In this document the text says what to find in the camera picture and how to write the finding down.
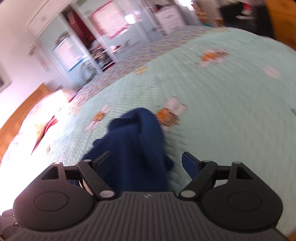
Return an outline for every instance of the white wall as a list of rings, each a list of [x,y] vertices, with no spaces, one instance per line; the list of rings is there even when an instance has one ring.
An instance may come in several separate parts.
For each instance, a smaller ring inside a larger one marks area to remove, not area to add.
[[[12,83],[0,93],[0,127],[21,103],[45,82],[52,88],[66,86],[67,82],[38,48],[50,68],[46,72],[36,55],[28,55],[31,45],[36,44],[25,27],[42,0],[4,0],[0,4],[0,64]]]

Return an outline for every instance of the bed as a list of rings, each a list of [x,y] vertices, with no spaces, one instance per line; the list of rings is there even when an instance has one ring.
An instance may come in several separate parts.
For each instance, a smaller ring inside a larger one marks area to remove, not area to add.
[[[156,113],[175,96],[188,110],[166,132],[166,153],[175,162],[170,188],[178,192],[190,181],[181,167],[184,151],[219,165],[241,161],[281,197],[278,229],[291,234],[296,226],[295,62],[288,46],[243,30],[179,28],[84,86],[32,154],[11,158],[15,140],[22,141],[14,138],[0,166],[1,192],[10,195],[0,211],[11,208],[50,163],[69,166],[81,160],[113,118],[136,107]],[[105,118],[87,130],[105,105],[110,107]]]

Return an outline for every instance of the blue fabric fold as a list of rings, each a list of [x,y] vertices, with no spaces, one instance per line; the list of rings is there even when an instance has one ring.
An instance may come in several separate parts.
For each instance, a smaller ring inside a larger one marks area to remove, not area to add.
[[[112,120],[108,133],[94,141],[83,160],[95,160],[105,151],[111,154],[95,171],[114,191],[168,191],[167,171],[173,161],[165,153],[160,124],[149,110],[134,109]]]

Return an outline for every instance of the pillow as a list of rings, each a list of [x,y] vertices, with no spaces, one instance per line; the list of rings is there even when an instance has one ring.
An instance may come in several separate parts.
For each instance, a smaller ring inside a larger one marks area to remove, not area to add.
[[[39,101],[23,121],[19,134],[28,140],[32,152],[45,134],[45,129],[53,116],[68,103],[62,90],[58,90]]]

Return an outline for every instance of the quilted fabric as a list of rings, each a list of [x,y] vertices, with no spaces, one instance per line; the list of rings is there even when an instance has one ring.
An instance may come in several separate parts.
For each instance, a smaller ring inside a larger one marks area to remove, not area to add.
[[[225,61],[201,68],[201,56],[209,49],[223,49]],[[166,133],[166,153],[175,162],[171,189],[180,191],[190,181],[181,167],[184,151],[220,165],[241,161],[281,197],[284,212],[278,228],[288,234],[296,226],[296,116],[291,111],[296,108],[295,62],[295,52],[272,39],[238,29],[212,29],[142,64],[147,68],[141,74],[136,74],[139,64],[103,87],[101,80],[90,83],[93,87],[80,93],[84,99],[75,100],[80,111],[45,135],[31,161],[41,171],[54,161],[74,165],[105,135],[113,118],[137,107],[155,113],[176,96],[188,111]],[[110,112],[97,128],[83,132],[106,103]]]

